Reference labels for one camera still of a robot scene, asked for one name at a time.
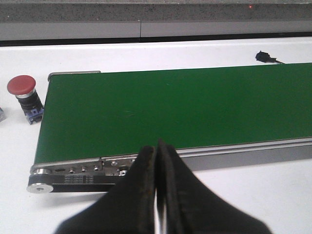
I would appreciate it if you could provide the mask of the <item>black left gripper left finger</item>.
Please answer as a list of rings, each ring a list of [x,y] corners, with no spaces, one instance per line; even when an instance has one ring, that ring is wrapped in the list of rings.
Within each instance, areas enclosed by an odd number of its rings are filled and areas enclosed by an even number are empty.
[[[58,234],[153,234],[154,147],[144,146],[122,179],[96,203],[63,221]]]

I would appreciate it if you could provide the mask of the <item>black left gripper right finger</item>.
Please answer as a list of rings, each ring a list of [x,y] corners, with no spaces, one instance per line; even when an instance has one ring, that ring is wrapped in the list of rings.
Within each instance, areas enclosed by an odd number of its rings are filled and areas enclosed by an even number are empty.
[[[262,221],[207,188],[175,148],[159,140],[156,151],[157,207],[168,234],[269,234]]]

